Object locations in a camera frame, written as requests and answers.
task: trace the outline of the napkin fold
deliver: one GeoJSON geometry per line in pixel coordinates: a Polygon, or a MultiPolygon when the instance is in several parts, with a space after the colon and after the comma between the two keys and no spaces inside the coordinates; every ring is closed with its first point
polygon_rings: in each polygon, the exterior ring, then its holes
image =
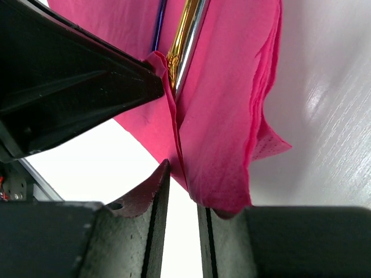
{"type": "Polygon", "coordinates": [[[265,120],[278,62],[281,0],[211,0],[177,103],[165,55],[184,1],[168,0],[159,51],[150,53],[158,0],[49,0],[50,7],[162,78],[165,97],[116,121],[161,162],[198,204],[228,213],[251,205],[251,161],[287,151],[265,120]]]}

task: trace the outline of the red wire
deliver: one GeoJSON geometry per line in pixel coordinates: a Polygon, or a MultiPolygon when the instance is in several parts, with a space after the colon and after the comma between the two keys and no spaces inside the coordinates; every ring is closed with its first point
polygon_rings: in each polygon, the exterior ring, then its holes
{"type": "MultiPolygon", "coordinates": [[[[3,182],[4,182],[4,177],[0,177],[0,193],[1,193],[3,182]]],[[[3,200],[8,200],[8,196],[5,194],[5,192],[3,192],[1,195],[2,195],[1,197],[3,200]]]]}

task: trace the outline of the pink napkin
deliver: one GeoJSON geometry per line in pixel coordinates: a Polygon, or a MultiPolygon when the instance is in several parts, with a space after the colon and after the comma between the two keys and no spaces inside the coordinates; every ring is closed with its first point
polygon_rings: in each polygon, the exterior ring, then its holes
{"type": "Polygon", "coordinates": [[[161,162],[197,203],[237,213],[251,204],[248,166],[290,148],[263,115],[273,86],[281,0],[211,0],[179,101],[166,54],[184,1],[168,0],[159,51],[150,53],[158,0],[49,0],[50,7],[108,43],[147,59],[166,96],[115,119],[161,162]]]}

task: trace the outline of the white surface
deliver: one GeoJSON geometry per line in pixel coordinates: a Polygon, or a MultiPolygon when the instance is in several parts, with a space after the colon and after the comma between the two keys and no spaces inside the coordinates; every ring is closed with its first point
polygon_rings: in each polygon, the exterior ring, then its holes
{"type": "Polygon", "coordinates": [[[254,204],[371,207],[371,1],[286,0],[268,121],[294,147],[250,167],[254,204]]]}
{"type": "MultiPolygon", "coordinates": [[[[251,166],[254,204],[371,207],[370,30],[370,0],[284,1],[277,82],[265,111],[294,147],[251,166]]],[[[104,202],[157,165],[112,120],[29,161],[66,200],[104,202]]],[[[196,208],[172,182],[162,277],[201,273],[196,208]]]]}

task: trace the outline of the black plastic bracket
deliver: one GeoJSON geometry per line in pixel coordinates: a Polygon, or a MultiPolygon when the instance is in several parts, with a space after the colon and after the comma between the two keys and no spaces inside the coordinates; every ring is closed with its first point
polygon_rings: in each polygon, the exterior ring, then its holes
{"type": "Polygon", "coordinates": [[[0,0],[0,161],[56,147],[163,96],[148,64],[37,1],[0,0]]]}
{"type": "Polygon", "coordinates": [[[251,207],[223,220],[198,207],[203,276],[371,277],[371,211],[251,207]]]}
{"type": "Polygon", "coordinates": [[[160,277],[170,165],[118,200],[0,203],[2,277],[160,277]]]}

